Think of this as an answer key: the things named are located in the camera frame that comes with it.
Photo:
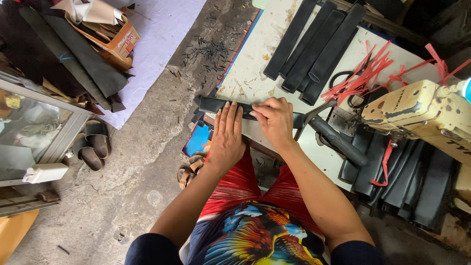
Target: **woman's right hand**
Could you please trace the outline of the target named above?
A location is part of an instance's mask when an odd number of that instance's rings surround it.
[[[271,97],[260,104],[252,104],[249,114],[257,118],[263,134],[280,153],[285,147],[293,145],[293,104],[285,98]]]

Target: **white sheet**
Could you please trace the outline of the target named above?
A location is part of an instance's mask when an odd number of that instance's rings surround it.
[[[121,8],[136,3],[135,15],[129,20],[141,39],[134,48],[133,62],[129,73],[129,84],[119,96],[125,110],[112,113],[103,110],[103,120],[116,129],[121,129],[132,112],[157,80],[180,42],[193,25],[206,0],[105,0]]]

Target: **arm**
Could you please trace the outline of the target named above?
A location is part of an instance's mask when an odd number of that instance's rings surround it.
[[[285,98],[269,98],[252,107],[251,115],[257,118],[266,138],[291,169],[304,203],[327,238],[330,250],[352,240],[374,245],[349,200],[293,139],[292,104]]]
[[[203,168],[162,212],[150,233],[168,238],[177,248],[183,246],[193,231],[206,201],[221,178],[244,155],[242,143],[242,107],[226,103],[214,119],[211,155]]]

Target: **person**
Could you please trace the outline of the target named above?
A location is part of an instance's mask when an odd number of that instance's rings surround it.
[[[149,233],[131,244],[126,265],[383,264],[383,258],[340,189],[292,137],[292,104],[269,98],[252,105],[262,131],[286,165],[265,195],[242,142],[242,107],[226,103],[214,120],[204,166],[167,206]]]

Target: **glass display case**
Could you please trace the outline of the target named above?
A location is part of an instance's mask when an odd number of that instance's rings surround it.
[[[60,162],[92,115],[0,71],[0,187],[23,184],[34,164]]]

